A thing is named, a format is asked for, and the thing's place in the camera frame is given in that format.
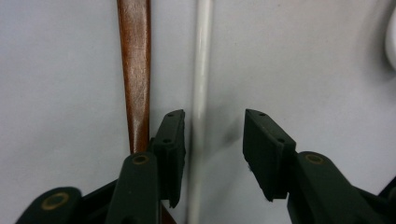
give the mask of white wall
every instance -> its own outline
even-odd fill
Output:
[[[201,223],[290,223],[286,202],[265,201],[243,159],[247,107],[353,185],[378,193],[396,175],[396,73],[383,50],[393,9],[215,1]],[[184,108],[190,123],[194,26],[195,1],[152,1],[151,136],[168,111]],[[128,154],[123,94],[116,1],[0,2],[1,223],[48,189],[86,194],[117,178]]]

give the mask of wooden stick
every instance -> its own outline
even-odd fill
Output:
[[[131,153],[149,144],[149,0],[118,0],[122,68]]]

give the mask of brown wooden handle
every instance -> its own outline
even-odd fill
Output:
[[[131,153],[149,144],[149,0],[118,0],[122,68]]]

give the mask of white rod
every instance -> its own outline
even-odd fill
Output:
[[[198,0],[194,93],[192,101],[191,165],[188,189],[189,224],[199,224],[201,186],[204,177],[206,93],[212,30],[213,0]]]

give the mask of white object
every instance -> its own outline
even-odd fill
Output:
[[[385,50],[390,64],[396,69],[396,9],[390,17],[387,36],[385,39]]]
[[[198,224],[204,173],[206,93],[212,27],[212,0],[199,0],[196,26],[194,93],[192,102],[192,145],[189,175],[188,223]]]

